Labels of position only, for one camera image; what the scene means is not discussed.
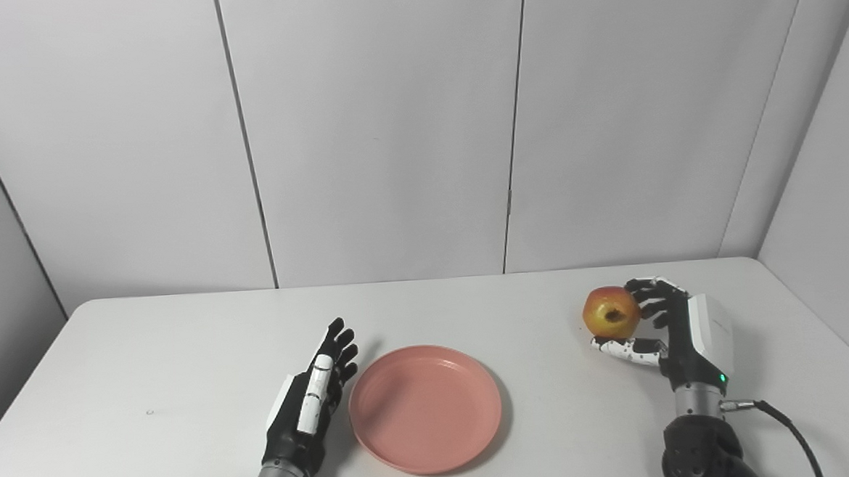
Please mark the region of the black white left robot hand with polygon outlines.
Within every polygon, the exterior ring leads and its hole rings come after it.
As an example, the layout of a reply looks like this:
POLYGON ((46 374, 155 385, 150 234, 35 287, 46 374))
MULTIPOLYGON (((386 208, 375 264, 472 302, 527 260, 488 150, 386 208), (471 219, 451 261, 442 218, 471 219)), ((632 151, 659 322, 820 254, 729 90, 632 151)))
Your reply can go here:
POLYGON ((325 437, 342 401, 346 383, 355 376, 356 332, 342 317, 329 323, 305 371, 293 375, 268 427, 263 465, 286 463, 314 477, 326 457, 325 437))

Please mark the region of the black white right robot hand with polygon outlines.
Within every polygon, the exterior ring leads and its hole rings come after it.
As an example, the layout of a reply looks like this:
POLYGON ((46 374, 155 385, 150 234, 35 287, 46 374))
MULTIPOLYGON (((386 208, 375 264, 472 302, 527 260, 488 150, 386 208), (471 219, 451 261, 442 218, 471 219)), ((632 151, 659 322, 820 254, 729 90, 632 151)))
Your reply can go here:
POLYGON ((633 278, 624 290, 641 310, 641 319, 666 329, 668 338, 601 338, 595 333, 591 346, 620 360, 657 367, 673 389, 700 383, 724 397, 734 374, 735 348, 726 309, 705 293, 689 293, 663 277, 633 278))

